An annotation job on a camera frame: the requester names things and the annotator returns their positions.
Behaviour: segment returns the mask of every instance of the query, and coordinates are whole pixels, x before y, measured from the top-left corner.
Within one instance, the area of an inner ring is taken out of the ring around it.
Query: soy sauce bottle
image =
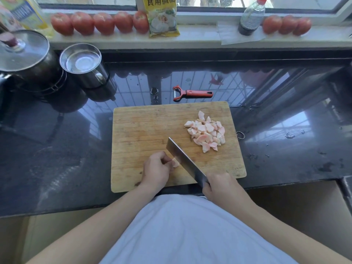
[[[265,3],[266,0],[257,0],[244,11],[238,24],[238,31],[242,35],[252,35],[260,26],[265,14]]]

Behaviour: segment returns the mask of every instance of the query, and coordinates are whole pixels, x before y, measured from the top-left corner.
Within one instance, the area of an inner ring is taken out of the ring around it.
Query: peeler
[[[174,90],[174,102],[181,101],[181,99],[183,97],[186,99],[189,99],[189,98],[212,98],[213,94],[214,94],[212,91],[192,91],[192,90],[184,91],[178,85],[173,87],[173,90]]]

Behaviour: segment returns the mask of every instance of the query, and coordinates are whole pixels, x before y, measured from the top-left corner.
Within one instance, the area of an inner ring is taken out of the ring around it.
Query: bamboo cutting board
[[[199,110],[225,127],[226,143],[203,153],[183,125],[196,120]],[[111,159],[111,190],[130,191],[142,178],[143,162],[153,153],[166,150],[168,137],[205,173],[228,172],[236,178],[246,176],[240,146],[227,102],[164,104],[156,106],[118,107],[114,109]],[[179,166],[170,174],[166,186],[196,183]]]

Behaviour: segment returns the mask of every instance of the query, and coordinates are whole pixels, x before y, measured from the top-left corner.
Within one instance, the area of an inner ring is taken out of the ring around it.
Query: knife blade
[[[205,182],[209,183],[204,173],[170,137],[166,144],[166,149],[175,157],[182,167],[187,170],[191,177],[193,177],[201,187],[203,187]]]

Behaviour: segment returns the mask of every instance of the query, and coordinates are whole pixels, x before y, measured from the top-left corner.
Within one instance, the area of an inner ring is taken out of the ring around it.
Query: forearm
[[[258,206],[243,211],[239,219],[300,264],[352,263],[330,248],[278,220]]]
[[[28,264],[96,264],[155,193],[139,186],[99,211],[32,258]]]

